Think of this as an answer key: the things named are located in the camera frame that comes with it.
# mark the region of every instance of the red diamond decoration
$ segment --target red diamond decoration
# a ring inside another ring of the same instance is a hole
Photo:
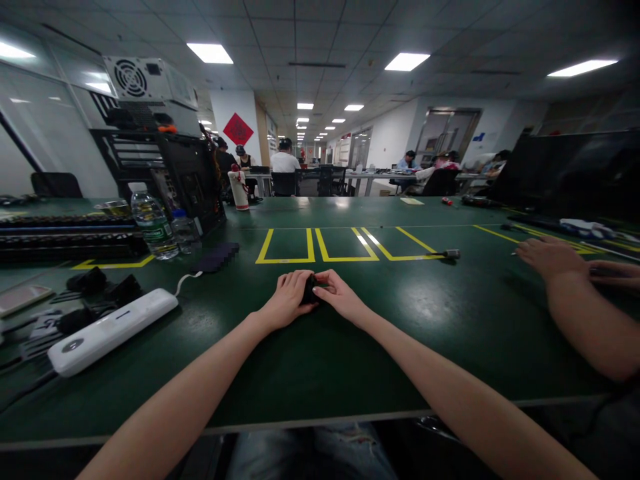
[[[246,145],[253,135],[253,130],[237,113],[233,114],[223,132],[236,145]]]

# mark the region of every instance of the forearm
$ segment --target forearm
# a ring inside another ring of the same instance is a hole
[[[431,408],[503,478],[595,478],[498,392],[372,313],[364,329]]]
[[[255,313],[140,407],[79,479],[164,479],[194,444],[238,370],[269,330]]]
[[[593,368],[615,381],[640,368],[640,326],[588,279],[558,275],[547,282],[547,298],[558,328]]]

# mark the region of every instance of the white cable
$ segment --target white cable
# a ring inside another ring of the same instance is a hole
[[[177,297],[178,295],[180,295],[180,287],[182,287],[182,282],[184,282],[184,280],[186,280],[187,278],[191,277],[191,278],[198,278],[200,275],[202,275],[203,272],[198,272],[195,275],[185,275],[184,277],[182,277],[179,281],[178,281],[178,288],[175,291],[175,294],[173,295],[174,297]]]

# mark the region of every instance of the water bottle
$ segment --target water bottle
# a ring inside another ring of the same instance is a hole
[[[180,250],[160,203],[147,192],[144,183],[130,183],[129,188],[133,192],[131,212],[149,250],[158,260],[174,258]]]
[[[200,242],[200,235],[193,220],[187,217],[187,212],[174,210],[171,228],[180,251],[187,255],[193,253],[194,246]]]

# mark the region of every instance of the hand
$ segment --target hand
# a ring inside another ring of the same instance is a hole
[[[336,312],[352,322],[356,327],[363,328],[363,322],[371,309],[360,300],[353,290],[333,270],[315,274],[318,283],[325,283],[327,287],[314,287],[313,292],[335,308]]]
[[[518,257],[533,267],[545,282],[564,275],[587,279],[589,266],[571,246],[553,237],[540,237],[518,243]]]
[[[590,269],[599,268],[620,272],[627,278],[621,277],[596,277],[592,275],[590,280],[600,285],[616,285],[640,290],[640,265],[630,265],[628,263],[610,262],[604,260],[593,260],[587,262]]]
[[[261,321],[272,330],[286,327],[300,315],[309,313],[317,303],[300,305],[311,270],[296,270],[278,277],[275,293],[258,312]]]

